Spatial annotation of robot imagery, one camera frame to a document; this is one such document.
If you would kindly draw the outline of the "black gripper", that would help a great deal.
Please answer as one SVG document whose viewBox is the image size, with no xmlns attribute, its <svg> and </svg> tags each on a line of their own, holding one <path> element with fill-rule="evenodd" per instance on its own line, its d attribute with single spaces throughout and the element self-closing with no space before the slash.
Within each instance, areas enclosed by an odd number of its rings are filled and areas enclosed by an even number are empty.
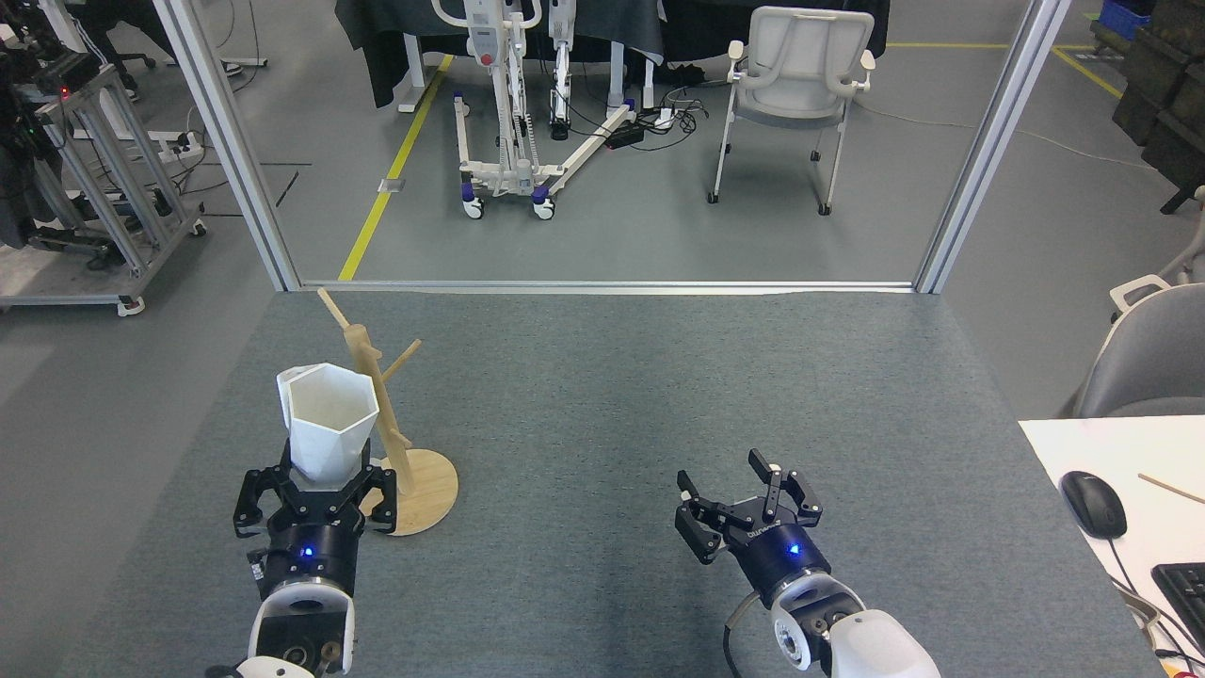
<svg viewBox="0 0 1205 678">
<path fill-rule="evenodd" d="M 729 552 L 769 608 L 778 590 L 809 572 L 831 572 L 806 527 L 817 526 L 823 509 L 809 481 L 792 468 L 780 468 L 758 449 L 748 452 L 750 468 L 766 487 L 762 505 L 728 505 L 704 499 L 684 471 L 676 476 L 682 505 L 675 512 L 675 527 L 698 562 L 710 565 L 722 549 L 723 529 L 729 527 Z M 786 493 L 797 505 L 788 509 L 780 502 Z M 745 527 L 745 515 L 753 524 Z"/>
<path fill-rule="evenodd" d="M 335 494 L 293 493 L 290 468 L 290 462 L 249 468 L 233 511 L 237 538 L 268 535 L 268 548 L 254 561 L 260 568 L 255 576 L 259 596 L 268 599 L 275 589 L 302 578 L 319 578 L 352 596 L 359 538 L 366 525 L 383 535 L 395 532 L 396 473 L 362 460 L 355 476 L 343 487 L 343 505 L 330 514 Z M 264 520 L 259 503 L 266 491 L 280 499 L 280 509 Z M 362 509 L 362 502 L 374 491 L 380 493 L 380 499 Z"/>
</svg>

